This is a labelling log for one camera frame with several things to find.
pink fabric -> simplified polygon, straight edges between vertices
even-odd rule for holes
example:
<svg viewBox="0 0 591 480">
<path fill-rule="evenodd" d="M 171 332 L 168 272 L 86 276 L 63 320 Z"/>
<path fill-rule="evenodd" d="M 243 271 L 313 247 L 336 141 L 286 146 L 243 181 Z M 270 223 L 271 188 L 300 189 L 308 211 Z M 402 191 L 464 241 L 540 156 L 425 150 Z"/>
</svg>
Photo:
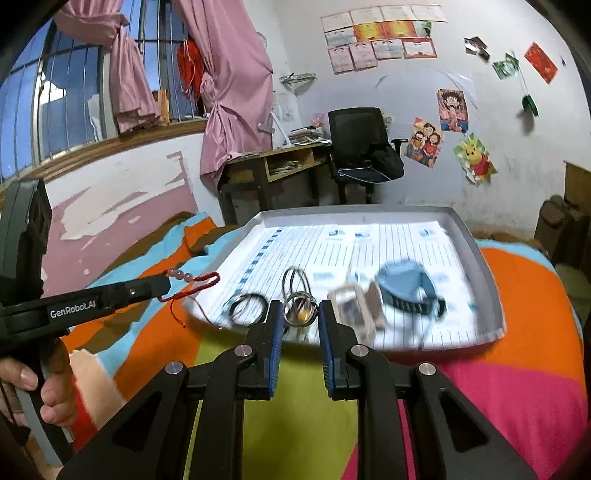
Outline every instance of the pink fabric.
<svg viewBox="0 0 591 480">
<path fill-rule="evenodd" d="M 201 175 L 219 180 L 240 153 L 271 149 L 272 67 L 242 0 L 173 0 L 203 57 L 203 100 L 210 110 Z"/>
<path fill-rule="evenodd" d="M 129 24 L 119 13 L 123 0 L 70 0 L 54 16 L 57 28 L 70 37 L 111 49 L 110 89 L 113 112 L 123 133 L 138 125 L 158 123 L 154 100 Z"/>
<path fill-rule="evenodd" d="M 540 480 L 558 470 L 587 429 L 587 400 L 576 380 L 478 361 L 440 367 Z M 355 446 L 342 480 L 356 478 L 357 452 Z M 416 478 L 410 469 L 409 478 Z"/>
</svg>

certificate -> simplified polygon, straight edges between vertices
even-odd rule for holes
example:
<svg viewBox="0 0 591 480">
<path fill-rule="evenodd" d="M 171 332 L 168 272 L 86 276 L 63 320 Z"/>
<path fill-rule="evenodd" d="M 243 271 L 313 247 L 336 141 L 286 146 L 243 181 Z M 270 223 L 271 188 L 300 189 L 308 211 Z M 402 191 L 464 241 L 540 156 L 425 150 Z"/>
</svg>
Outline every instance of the certificate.
<svg viewBox="0 0 591 480">
<path fill-rule="evenodd" d="M 352 10 L 351 17 L 354 25 L 361 25 L 364 23 L 383 22 L 384 17 L 379 7 L 361 8 L 359 10 Z"/>
<path fill-rule="evenodd" d="M 340 47 L 342 45 L 357 43 L 353 27 L 333 30 L 332 32 L 325 33 L 324 36 L 326 37 L 326 43 L 328 43 L 329 47 Z"/>
<path fill-rule="evenodd" d="M 388 5 L 381 7 L 381 9 L 386 21 L 418 20 L 410 5 Z"/>
<path fill-rule="evenodd" d="M 378 60 L 404 58 L 402 40 L 377 40 L 372 44 L 374 45 L 375 57 Z"/>
<path fill-rule="evenodd" d="M 351 14 L 349 12 L 344 12 L 341 14 L 329 15 L 328 17 L 322 17 L 322 25 L 324 26 L 325 32 L 330 32 L 340 28 L 351 27 L 353 21 L 351 20 Z"/>
<path fill-rule="evenodd" d="M 351 57 L 355 70 L 369 69 L 377 67 L 378 61 L 375 58 L 374 48 L 371 42 L 360 42 L 350 46 Z"/>
<path fill-rule="evenodd" d="M 417 20 L 447 22 L 441 5 L 413 5 L 413 13 Z"/>
<path fill-rule="evenodd" d="M 402 22 L 384 22 L 384 38 L 417 38 L 417 31 L 414 22 L 405 20 Z"/>
<path fill-rule="evenodd" d="M 405 59 L 436 59 L 435 46 L 430 38 L 403 38 Z"/>
<path fill-rule="evenodd" d="M 383 23 L 364 23 L 362 25 L 355 25 L 355 37 L 357 41 L 381 40 L 388 38 L 384 32 Z"/>
<path fill-rule="evenodd" d="M 329 56 L 330 62 L 333 66 L 333 72 L 342 73 L 355 70 L 349 47 L 330 48 Z"/>
</svg>

blue fabric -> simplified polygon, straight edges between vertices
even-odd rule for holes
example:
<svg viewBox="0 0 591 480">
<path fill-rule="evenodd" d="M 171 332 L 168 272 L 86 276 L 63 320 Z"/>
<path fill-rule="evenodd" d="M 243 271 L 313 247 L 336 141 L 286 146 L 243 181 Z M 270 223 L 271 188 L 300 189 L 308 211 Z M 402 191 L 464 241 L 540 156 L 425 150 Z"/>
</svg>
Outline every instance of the blue fabric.
<svg viewBox="0 0 591 480">
<path fill-rule="evenodd" d="M 156 245 L 153 245 L 145 255 L 111 270 L 88 285 L 87 288 L 100 287 L 110 283 L 138 278 L 147 269 L 169 257 L 180 248 L 184 238 L 184 228 L 186 226 L 193 226 L 207 217 L 207 213 L 198 213 L 184 222 L 175 225 L 168 231 L 164 238 Z"/>
<path fill-rule="evenodd" d="M 519 255 L 520 257 L 527 258 L 532 262 L 536 262 L 537 264 L 546 267 L 548 270 L 556 274 L 556 270 L 550 260 L 548 260 L 539 250 L 530 247 L 529 245 L 525 244 L 505 244 L 502 242 L 496 242 L 494 240 L 476 240 L 476 243 L 480 248 L 498 248 L 499 250 L 504 250 L 505 252 L 509 252 L 511 254 Z M 579 317 L 577 316 L 576 312 L 573 308 L 573 317 L 574 317 L 574 324 L 577 326 L 577 331 L 579 332 L 579 336 L 581 339 L 583 338 L 583 329 L 581 328 L 581 322 L 579 321 Z"/>
<path fill-rule="evenodd" d="M 217 241 L 205 247 L 206 255 L 202 255 L 201 257 L 193 257 L 191 260 L 188 260 L 183 265 L 183 271 L 186 273 L 190 273 L 194 277 L 201 275 L 207 271 L 209 264 L 213 261 L 215 256 L 220 252 L 220 250 L 231 240 L 237 236 L 240 229 L 234 230 L 232 232 L 228 232 L 225 235 L 222 235 Z M 169 250 L 168 255 L 176 250 Z M 133 260 L 129 264 L 135 263 L 140 261 L 141 264 L 141 271 L 145 271 L 147 268 L 152 266 L 152 259 L 156 258 L 153 255 L 150 255 L 148 252 L 143 257 L 138 258 L 137 260 Z M 122 265 L 121 273 L 125 274 L 128 270 L 124 269 L 127 265 Z M 170 279 L 170 291 L 168 292 L 167 296 L 173 295 L 178 293 L 183 288 L 187 286 L 187 283 L 184 280 L 177 280 L 176 278 Z M 97 353 L 98 358 L 100 359 L 101 363 L 105 367 L 106 372 L 110 376 L 114 376 L 117 370 L 123 365 L 125 359 L 128 357 L 129 352 L 131 351 L 131 347 L 133 346 L 134 342 L 137 340 L 139 333 L 142 329 L 146 326 L 146 324 L 150 321 L 156 313 L 162 309 L 168 308 L 168 304 L 164 304 L 157 299 L 153 299 L 150 301 L 148 307 L 144 310 L 143 315 L 140 317 L 139 321 L 133 322 L 130 325 L 129 331 L 123 335 L 119 340 L 117 340 L 113 345 L 111 345 L 107 350 L 103 350 L 102 352 Z"/>
</svg>

winnie the pooh poster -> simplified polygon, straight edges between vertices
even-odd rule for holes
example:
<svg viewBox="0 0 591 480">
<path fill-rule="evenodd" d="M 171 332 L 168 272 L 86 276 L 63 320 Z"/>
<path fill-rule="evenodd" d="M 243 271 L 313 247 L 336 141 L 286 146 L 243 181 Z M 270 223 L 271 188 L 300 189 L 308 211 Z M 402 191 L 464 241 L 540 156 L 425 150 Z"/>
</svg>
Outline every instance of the winnie the pooh poster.
<svg viewBox="0 0 591 480">
<path fill-rule="evenodd" d="M 474 134 L 468 135 L 453 151 L 468 180 L 476 186 L 484 182 L 490 183 L 491 175 L 496 173 L 496 168 L 489 159 L 491 154 Z"/>
</svg>

poster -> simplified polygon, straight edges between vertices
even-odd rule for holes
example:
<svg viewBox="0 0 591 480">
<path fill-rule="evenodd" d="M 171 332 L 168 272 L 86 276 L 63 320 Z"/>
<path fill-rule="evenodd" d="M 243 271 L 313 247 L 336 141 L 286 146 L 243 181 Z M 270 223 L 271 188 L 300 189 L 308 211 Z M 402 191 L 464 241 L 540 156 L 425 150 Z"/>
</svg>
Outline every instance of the poster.
<svg viewBox="0 0 591 480">
<path fill-rule="evenodd" d="M 375 57 L 378 60 L 403 59 L 404 47 L 402 40 L 378 40 L 372 42 Z"/>
<path fill-rule="evenodd" d="M 351 45 L 351 57 L 353 58 L 353 65 L 355 70 L 369 69 L 378 66 L 378 61 L 375 58 L 374 48 L 371 42 L 360 42 Z"/>
<path fill-rule="evenodd" d="M 491 154 L 474 134 L 468 135 L 453 151 L 466 172 L 467 179 L 476 186 L 490 183 L 491 175 L 497 173 L 490 161 Z"/>
<path fill-rule="evenodd" d="M 431 38 L 431 30 L 433 24 L 431 22 L 415 22 L 414 30 L 417 33 L 417 38 Z"/>
<path fill-rule="evenodd" d="M 329 56 L 335 73 L 351 72 L 355 70 L 349 47 L 330 48 Z"/>
<path fill-rule="evenodd" d="M 342 45 L 357 43 L 353 27 L 327 32 L 324 36 L 326 37 L 326 43 L 328 43 L 329 47 L 340 47 Z"/>
<path fill-rule="evenodd" d="M 414 120 L 413 135 L 408 142 L 405 156 L 421 165 L 433 168 L 441 151 L 443 132 L 420 118 Z"/>
<path fill-rule="evenodd" d="M 441 129 L 465 134 L 468 131 L 468 107 L 464 92 L 461 90 L 439 90 L 437 101 Z"/>
<path fill-rule="evenodd" d="M 436 59 L 437 52 L 430 38 L 403 38 L 405 59 Z"/>
<path fill-rule="evenodd" d="M 417 32 L 414 28 L 414 22 L 406 20 L 404 22 L 384 22 L 384 38 L 416 38 Z"/>
<path fill-rule="evenodd" d="M 545 54 L 544 50 L 534 42 L 525 54 L 525 58 L 538 71 L 542 78 L 549 85 L 558 73 L 558 67 L 554 64 L 550 57 Z"/>
<path fill-rule="evenodd" d="M 381 9 L 385 21 L 419 20 L 410 5 L 388 5 Z"/>
<path fill-rule="evenodd" d="M 322 25 L 324 26 L 325 32 L 330 32 L 331 30 L 351 27 L 353 25 L 353 20 L 351 20 L 351 14 L 349 12 L 344 12 L 341 14 L 329 15 L 328 17 L 322 17 Z"/>
<path fill-rule="evenodd" d="M 359 10 L 351 10 L 351 18 L 354 25 L 362 25 L 364 23 L 383 22 L 384 17 L 379 7 L 361 8 Z"/>
<path fill-rule="evenodd" d="M 430 22 L 447 22 L 441 5 L 413 5 L 414 16 L 417 20 L 429 20 Z"/>
<path fill-rule="evenodd" d="M 384 23 L 364 23 L 362 25 L 355 25 L 354 29 L 357 41 L 388 38 L 388 35 L 384 32 Z"/>
<path fill-rule="evenodd" d="M 492 64 L 496 74 L 501 80 L 514 77 L 519 73 L 519 60 L 513 55 L 505 53 L 505 60 L 496 61 Z"/>
</svg>

